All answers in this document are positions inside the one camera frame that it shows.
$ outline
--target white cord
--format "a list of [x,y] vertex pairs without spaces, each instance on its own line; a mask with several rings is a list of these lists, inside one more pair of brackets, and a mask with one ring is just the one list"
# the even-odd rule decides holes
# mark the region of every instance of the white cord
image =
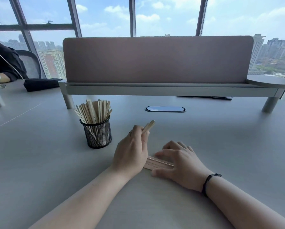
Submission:
[[24,79],[24,78],[22,77],[22,75],[21,75],[7,60],[5,60],[5,58],[4,58],[3,56],[1,56],[1,54],[0,54],[0,57],[2,57],[3,60],[6,61],[7,64],[9,64],[9,65],[19,74],[19,76],[20,76],[22,79]]

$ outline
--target bracelet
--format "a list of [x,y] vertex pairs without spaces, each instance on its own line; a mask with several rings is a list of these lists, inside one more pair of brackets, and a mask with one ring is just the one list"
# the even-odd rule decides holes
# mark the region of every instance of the bracelet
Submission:
[[210,178],[212,178],[213,176],[219,176],[219,177],[222,177],[222,175],[221,174],[218,174],[218,173],[213,173],[213,174],[210,174],[207,178],[206,178],[206,181],[205,181],[205,183],[204,183],[204,185],[203,185],[203,189],[202,189],[202,195],[204,195],[205,197],[207,197],[208,198],[208,196],[207,196],[207,194],[206,194],[206,184],[207,184],[207,182],[210,180]]

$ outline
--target blue sky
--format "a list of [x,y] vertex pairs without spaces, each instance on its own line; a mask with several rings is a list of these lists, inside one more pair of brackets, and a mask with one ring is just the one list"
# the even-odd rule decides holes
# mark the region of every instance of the blue sky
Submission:
[[[66,0],[19,0],[28,23],[71,23]],[[136,0],[137,36],[195,35],[201,0]],[[84,37],[130,36],[128,0],[76,0]],[[0,22],[16,24],[8,0],[0,0]],[[19,32],[0,32],[0,40]],[[35,41],[61,45],[73,31],[31,32]],[[203,35],[254,35],[285,40],[285,0],[209,0]]]

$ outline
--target person's left hand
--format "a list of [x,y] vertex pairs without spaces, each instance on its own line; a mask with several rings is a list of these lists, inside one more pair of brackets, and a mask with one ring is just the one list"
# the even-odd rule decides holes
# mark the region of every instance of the person's left hand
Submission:
[[142,169],[148,157],[149,131],[142,134],[143,127],[135,125],[129,134],[118,143],[111,169],[128,180]]

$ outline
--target wire mesh pencil holder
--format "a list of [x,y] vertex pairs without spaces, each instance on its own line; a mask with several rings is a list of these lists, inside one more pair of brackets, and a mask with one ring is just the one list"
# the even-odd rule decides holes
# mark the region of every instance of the wire mesh pencil holder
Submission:
[[109,115],[105,121],[90,125],[85,124],[80,120],[80,123],[83,124],[84,127],[87,144],[92,149],[101,149],[111,143],[112,132],[110,118],[111,116]]

